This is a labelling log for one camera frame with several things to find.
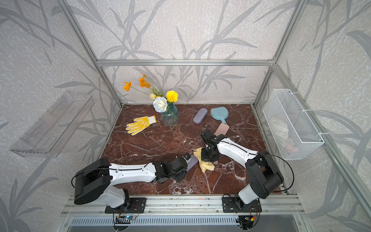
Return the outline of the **yellow microfiber cloth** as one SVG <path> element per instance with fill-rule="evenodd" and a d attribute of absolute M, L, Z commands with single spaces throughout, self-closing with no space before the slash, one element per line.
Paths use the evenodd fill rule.
<path fill-rule="evenodd" d="M 201 168 L 201 171 L 205 173 L 207 170 L 213 171 L 215 166 L 212 162 L 209 161 L 203 161 L 202 160 L 202 151 L 205 150 L 205 148 L 198 148 L 194 151 L 194 156 L 198 159 L 199 161 L 199 166 Z"/>

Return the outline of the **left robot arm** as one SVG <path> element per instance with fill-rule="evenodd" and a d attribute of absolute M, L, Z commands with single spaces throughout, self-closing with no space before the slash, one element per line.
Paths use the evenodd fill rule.
<path fill-rule="evenodd" d="M 110 163 L 101 158 L 72 178 L 74 184 L 74 204 L 85 205 L 98 201 L 113 209 L 130 204 L 126 190 L 116 185 L 132 182 L 164 183 L 169 179 L 180 182 L 193 167 L 194 155 L 185 154 L 170 162 L 152 161 L 140 165 Z"/>

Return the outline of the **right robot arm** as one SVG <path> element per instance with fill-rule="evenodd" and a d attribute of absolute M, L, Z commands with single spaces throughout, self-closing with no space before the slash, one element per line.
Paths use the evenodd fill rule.
<path fill-rule="evenodd" d="M 202 161 L 215 162 L 224 155 L 245 167 L 249 183 L 235 196 L 240 206 L 266 199 L 284 182 L 273 155 L 268 151 L 250 150 L 223 134 L 216 136 L 210 130 L 205 130 L 201 137 L 205 145 Z"/>

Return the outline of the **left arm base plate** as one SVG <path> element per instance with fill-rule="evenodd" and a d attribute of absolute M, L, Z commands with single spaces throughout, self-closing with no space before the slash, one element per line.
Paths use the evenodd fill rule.
<path fill-rule="evenodd" d="M 107 206 L 105 209 L 105 214 L 120 214 L 120 213 L 134 213 L 143 214 L 146 206 L 146 198 L 134 197 L 130 198 L 130 203 L 128 205 L 121 205 L 117 208 L 111 208 Z"/>

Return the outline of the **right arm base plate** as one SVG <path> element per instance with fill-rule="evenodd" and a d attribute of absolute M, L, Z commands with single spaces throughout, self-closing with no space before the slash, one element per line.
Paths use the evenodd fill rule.
<path fill-rule="evenodd" d="M 262 207 L 260 200 L 256 199 L 249 204 L 245 204 L 238 197 L 223 196 L 222 206 L 224 213 L 261 213 Z"/>

